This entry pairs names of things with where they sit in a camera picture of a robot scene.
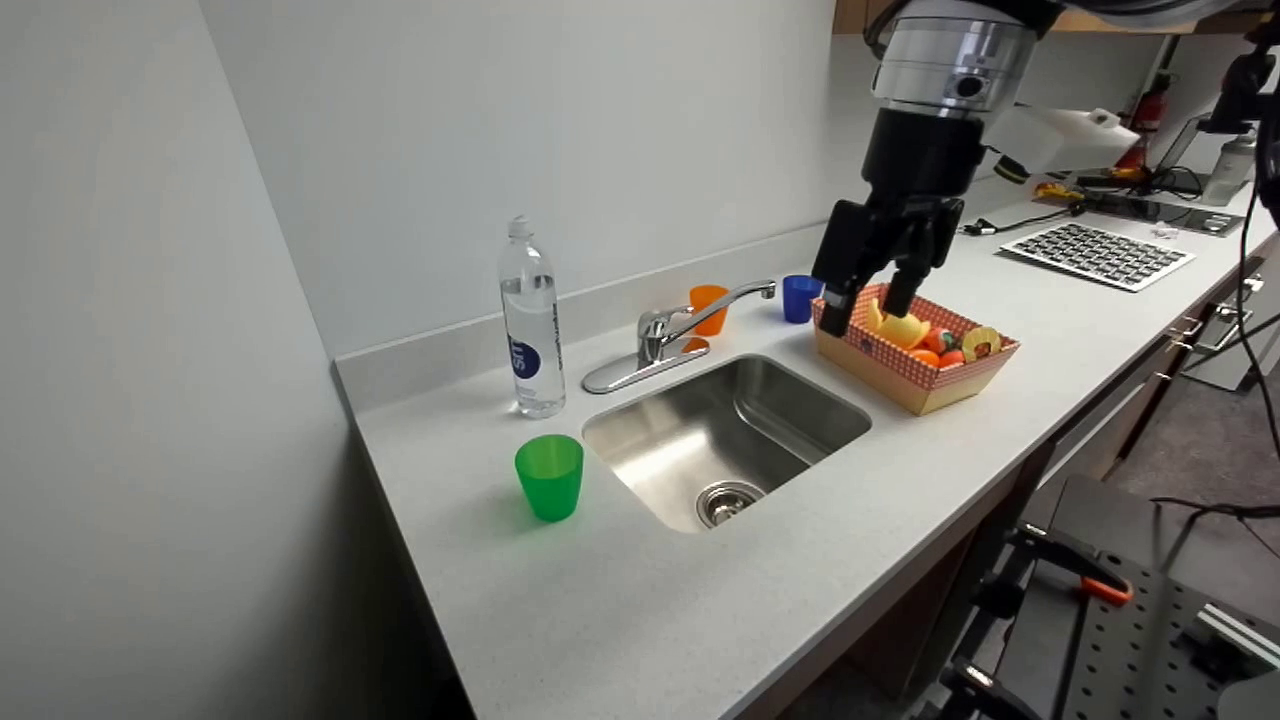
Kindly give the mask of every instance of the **orange cup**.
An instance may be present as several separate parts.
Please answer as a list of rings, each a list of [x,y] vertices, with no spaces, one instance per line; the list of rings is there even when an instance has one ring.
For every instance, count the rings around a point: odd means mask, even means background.
[[[688,289],[688,313],[697,315],[697,313],[705,313],[708,305],[715,305],[722,295],[727,295],[723,285],[697,285],[697,289]],[[715,315],[708,315],[708,322],[702,322],[702,323],[691,328],[691,338],[722,338],[723,315],[727,315],[727,309],[715,313]]]

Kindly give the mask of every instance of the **keyboard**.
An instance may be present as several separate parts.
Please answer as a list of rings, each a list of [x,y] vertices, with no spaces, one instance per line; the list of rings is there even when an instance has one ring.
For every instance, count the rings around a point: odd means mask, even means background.
[[[1194,253],[1174,244],[1113,237],[1084,223],[1026,237],[1006,244],[1000,253],[1123,293],[1145,293],[1147,285],[1194,261]]]

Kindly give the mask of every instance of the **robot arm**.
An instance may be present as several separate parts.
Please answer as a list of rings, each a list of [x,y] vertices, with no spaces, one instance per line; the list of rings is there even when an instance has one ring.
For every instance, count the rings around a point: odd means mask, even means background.
[[[1212,16],[1231,0],[1077,6],[1121,26],[1175,26]],[[1065,6],[899,0],[897,8],[897,34],[875,76],[880,118],[864,158],[874,196],[832,210],[812,263],[812,277],[827,289],[821,328],[832,338],[843,338],[858,295],[886,263],[897,263],[886,313],[903,315],[926,277],[950,261],[965,194],[984,162],[984,122],[1014,95],[1033,46]]]

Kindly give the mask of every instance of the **faucet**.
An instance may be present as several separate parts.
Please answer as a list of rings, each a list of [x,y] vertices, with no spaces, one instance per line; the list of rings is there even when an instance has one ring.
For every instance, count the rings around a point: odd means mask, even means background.
[[[713,299],[708,309],[702,313],[644,313],[635,322],[635,341],[642,341],[642,369],[644,363],[656,363],[662,355],[670,355],[670,350],[688,338],[697,323],[705,323],[708,315],[723,313],[727,305],[745,299],[745,295],[765,295],[772,299],[772,281],[761,281],[761,285],[745,285],[745,289],[731,289],[723,293],[722,299]]]
[[[635,322],[635,352],[629,355],[618,355],[607,363],[602,363],[596,371],[585,376],[585,393],[591,398],[607,398],[618,388],[629,388],[644,376],[656,376],[664,369],[675,369],[675,363],[688,363],[697,355],[705,355],[713,346],[688,346],[680,352],[673,352],[697,323],[705,323],[708,315],[723,313],[727,305],[745,299],[745,295],[765,295],[772,299],[772,281],[757,281],[757,285],[745,285],[745,289],[731,289],[723,293],[722,299],[713,299],[708,309],[702,313],[683,313],[683,309],[673,309],[673,313],[642,313]]]

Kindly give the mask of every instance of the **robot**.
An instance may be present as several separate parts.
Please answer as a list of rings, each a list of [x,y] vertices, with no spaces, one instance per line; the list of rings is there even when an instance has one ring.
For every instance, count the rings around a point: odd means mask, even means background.
[[[1226,12],[1236,0],[1074,0],[1113,26],[1180,26]],[[1280,0],[1272,16],[1248,34],[1251,53],[1242,58],[1209,118],[1212,130],[1259,122],[1256,187],[1266,210],[1280,211],[1280,140],[1266,85],[1272,47],[1280,46]],[[886,313],[903,315],[918,289],[950,261],[965,194],[984,162],[984,122],[1014,95],[1033,46],[1065,12],[1059,0],[897,0],[867,27],[880,58],[875,134],[864,158],[874,185],[864,203],[832,210],[812,277],[826,281],[821,328],[843,338],[864,285],[897,263]]]

